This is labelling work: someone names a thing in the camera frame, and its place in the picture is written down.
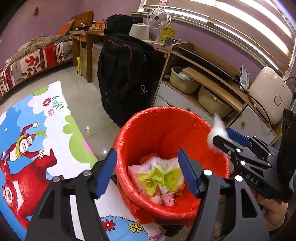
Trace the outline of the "right hand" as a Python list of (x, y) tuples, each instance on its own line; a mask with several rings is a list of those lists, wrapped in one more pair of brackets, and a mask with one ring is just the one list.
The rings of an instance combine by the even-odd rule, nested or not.
[(280, 228), (284, 221), (287, 213), (288, 204), (281, 200), (266, 199), (255, 190), (251, 189), (258, 204), (267, 208), (267, 213), (264, 215), (265, 224), (267, 229), (271, 232)]

